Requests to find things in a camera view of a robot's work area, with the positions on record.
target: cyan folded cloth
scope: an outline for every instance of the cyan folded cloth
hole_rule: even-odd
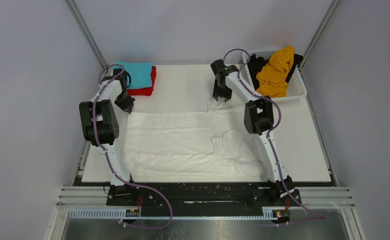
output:
[[[152,62],[125,62],[117,61],[117,64],[124,66],[125,70],[130,74],[131,84],[128,89],[142,89],[152,87],[151,71]]]

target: metal floor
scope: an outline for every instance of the metal floor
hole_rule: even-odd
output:
[[[162,230],[123,228],[117,220],[81,219],[67,220],[62,240],[344,240],[349,239],[343,218],[336,209],[321,210],[327,220],[313,220],[289,226],[264,227],[271,222],[263,220],[174,220]],[[292,220],[306,218],[303,210],[291,211]],[[152,221],[138,220],[136,224],[149,226]]]

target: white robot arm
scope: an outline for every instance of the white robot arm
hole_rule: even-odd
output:
[[[250,134],[255,134],[255,144],[260,153],[259,161],[267,173],[273,195],[277,199],[287,195],[282,181],[285,181],[289,192],[292,193],[295,190],[294,184],[279,156],[273,131],[263,134],[273,127],[274,117],[271,102],[254,96],[254,94],[260,96],[260,94],[249,84],[242,83],[242,81],[245,83],[246,81],[243,77],[238,76],[238,69],[235,65],[226,66],[223,60],[219,59],[211,64],[211,68],[215,74],[213,97],[215,99],[222,97],[227,101],[231,98],[232,92],[235,92],[245,104],[245,128]],[[273,149],[280,160],[276,160]],[[286,177],[285,179],[280,177],[279,166],[282,176]]]
[[[294,191],[294,185],[289,177],[283,163],[280,161],[280,168],[285,179],[281,179],[276,164],[276,158],[273,153],[272,146],[279,158],[277,146],[274,144],[273,132],[269,133],[271,141],[268,140],[263,132],[269,130],[273,125],[273,110],[271,103],[253,96],[250,92],[256,91],[248,84],[243,86],[239,82],[237,68],[234,65],[225,66],[222,60],[215,61],[211,68],[216,75],[213,97],[231,98],[232,91],[245,104],[245,127],[246,130],[255,134],[255,143],[260,153],[259,161],[268,175],[269,183],[271,183],[271,191],[274,198],[279,199],[287,195],[287,192],[282,186],[282,181],[285,181],[289,192]],[[92,106],[95,99],[97,119],[93,119]],[[124,165],[123,150],[124,138],[127,125],[127,119],[131,113],[134,99],[127,94],[126,79],[124,77],[112,81],[109,84],[103,81],[99,92],[90,101],[80,103],[80,116],[83,127],[83,135],[87,141],[96,146],[101,153],[111,177],[111,185],[124,185],[123,181],[131,181],[131,173]],[[97,133],[100,144],[106,151],[97,145],[93,124],[96,123]]]

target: metal frame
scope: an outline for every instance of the metal frame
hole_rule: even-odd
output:
[[[311,209],[338,209],[343,217],[346,230],[350,240],[364,239],[364,233],[358,224],[358,216],[355,210],[354,201],[348,188],[344,187],[299,187],[304,205]],[[119,213],[124,209],[133,208],[131,206],[106,206],[107,195],[102,187],[63,187],[58,201],[58,212],[55,221],[51,224],[52,233],[50,240],[60,240],[64,232],[66,221],[70,213],[85,211],[86,214],[92,212]],[[263,207],[264,211],[274,210],[276,207]],[[115,219],[115,216],[105,217],[105,215],[92,214],[93,219]],[[145,219],[168,219],[167,217],[145,217]],[[264,216],[244,217],[176,217],[176,220],[269,220],[266,214]]]
[[[308,61],[308,58],[311,55],[311,52],[313,51],[315,45],[317,44],[318,40],[321,37],[321,34],[323,33],[324,29],[326,28],[327,24],[329,23],[330,18],[332,17],[333,13],[336,10],[336,7],[338,6],[338,3],[340,0],[333,0],[330,4],[329,8],[327,9],[326,14],[323,17],[323,20],[320,23],[320,26],[318,27],[317,31],[314,34],[313,39],[311,40],[310,44],[307,47],[307,50],[304,54],[304,60],[301,62],[300,68],[303,68],[305,64]]]
[[[74,0],[66,0],[68,3],[68,6],[70,8],[71,13],[76,19],[76,22],[80,26],[81,31],[83,31],[83,35],[86,38],[86,40],[89,42],[90,47],[93,50],[93,53],[96,55],[96,58],[98,59],[100,65],[102,68],[105,68],[108,64],[105,61],[105,58],[102,55],[102,52],[100,51],[98,45],[95,42],[95,39],[92,36],[92,33],[90,32],[89,28],[87,27],[86,22],[84,21],[83,16],[81,15],[80,11],[78,10],[78,7]]]
[[[74,17],[76,18],[77,23],[79,24],[83,35],[87,39],[90,47],[92,48],[94,54],[96,55],[100,65],[102,67],[105,67],[107,65],[107,62],[105,61],[101,51],[99,50],[99,47],[96,45],[96,42],[93,38],[93,36],[90,33],[89,28],[87,27],[80,11],[77,8],[76,3],[74,0],[66,0],[68,3],[70,10]],[[329,9],[327,10],[317,32],[315,33],[315,36],[313,37],[310,45],[308,46],[308,49],[304,55],[304,61],[301,63],[301,74],[302,74],[302,67],[305,65],[305,63],[308,60],[308,57],[310,56],[312,50],[314,49],[315,45],[317,44],[317,41],[319,40],[321,34],[323,33],[326,25],[328,24],[333,12],[335,11],[337,4],[339,3],[339,0],[333,0],[332,4],[330,5]],[[328,168],[330,173],[332,174],[333,180],[338,186],[338,179],[336,177],[336,174],[334,172],[333,163],[331,160],[331,157],[329,155],[329,150],[325,141],[325,138],[323,136],[319,121],[315,115],[315,108],[314,103],[310,97],[307,97],[308,104],[310,106],[311,114],[313,117],[314,125],[316,127],[316,131],[319,133],[319,140],[320,144],[322,145],[323,149],[323,155],[326,158],[326,163],[328,163]],[[89,151],[90,145],[86,142],[83,144],[83,147],[81,149],[81,154],[78,158],[78,164],[75,168],[73,179],[71,181],[71,187],[65,186],[61,190],[61,194],[57,203],[57,207],[55,208],[55,211],[52,215],[52,221],[50,222],[47,234],[45,239],[50,240],[60,240],[62,238],[67,219],[70,216],[70,213],[73,213],[76,210],[84,210],[89,211],[91,209],[96,211],[106,211],[106,212],[114,212],[114,211],[122,211],[125,208],[130,208],[128,206],[121,207],[121,206],[106,206],[107,202],[107,195],[104,193],[104,189],[101,186],[73,186],[76,180],[76,176],[78,175],[78,172],[80,170],[84,170],[84,164],[87,159],[87,153]],[[308,206],[312,209],[338,209],[341,212],[341,215],[343,217],[346,230],[348,232],[349,238],[351,240],[362,240],[364,238],[364,233],[362,231],[362,228],[358,221],[357,212],[355,209],[354,201],[351,198],[351,194],[348,188],[344,187],[297,187],[300,191],[300,195],[302,196],[302,202],[304,205]],[[271,210],[276,209],[276,207],[264,207],[263,210]],[[210,218],[200,218],[200,217],[184,217],[184,219],[215,219],[213,217]],[[231,220],[240,220],[240,219],[250,219],[250,217],[239,217],[239,216],[233,216],[233,217],[225,217],[225,219],[231,219]]]

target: white plastic basket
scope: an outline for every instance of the white plastic basket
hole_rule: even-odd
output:
[[[267,49],[255,49],[247,51],[249,55],[255,54],[258,57],[263,57],[264,59],[268,59],[273,55],[276,50],[267,50]],[[242,53],[243,62],[248,60],[248,55],[246,53]],[[249,84],[254,87],[252,84],[251,74],[249,73],[248,65],[245,65],[246,74],[248,75]],[[290,78],[288,88],[286,89],[287,96],[284,97],[276,97],[272,98],[274,101],[286,101],[286,100],[295,100],[307,95],[307,89],[305,88],[304,81],[302,80],[301,74],[299,73],[298,67],[296,67],[295,71],[293,71],[292,77]]]

